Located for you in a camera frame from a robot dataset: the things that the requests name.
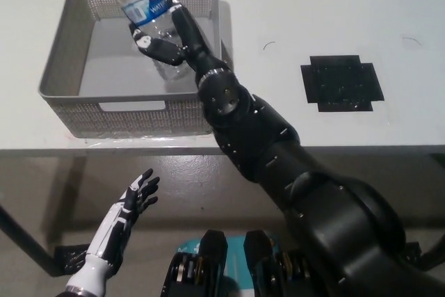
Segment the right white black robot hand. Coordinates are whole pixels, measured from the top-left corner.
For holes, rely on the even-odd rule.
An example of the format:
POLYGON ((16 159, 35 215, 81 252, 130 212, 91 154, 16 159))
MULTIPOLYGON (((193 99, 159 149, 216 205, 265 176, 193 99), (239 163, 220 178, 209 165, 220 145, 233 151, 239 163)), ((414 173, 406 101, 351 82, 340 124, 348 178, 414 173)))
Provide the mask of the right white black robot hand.
POLYGON ((166 65, 179 66, 186 62, 195 72, 196 81, 212 71, 230 71, 224 61, 214 56, 187 7, 178 0, 163 1, 167 12, 172 15, 172 23, 181 44, 150 36, 138 25, 130 23, 129 30, 138 50, 152 60, 166 65))

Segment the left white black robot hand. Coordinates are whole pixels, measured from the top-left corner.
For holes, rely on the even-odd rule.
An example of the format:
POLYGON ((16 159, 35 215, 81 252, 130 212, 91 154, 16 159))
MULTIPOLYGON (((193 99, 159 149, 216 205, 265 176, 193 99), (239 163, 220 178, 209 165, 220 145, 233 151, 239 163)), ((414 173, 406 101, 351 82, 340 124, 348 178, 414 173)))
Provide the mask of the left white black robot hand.
POLYGON ((159 177, 150 168, 129 185, 112 204, 90 245, 85 263, 68 280, 60 296, 104 296, 106 283, 120 269, 131 230, 138 217, 157 202, 159 177))

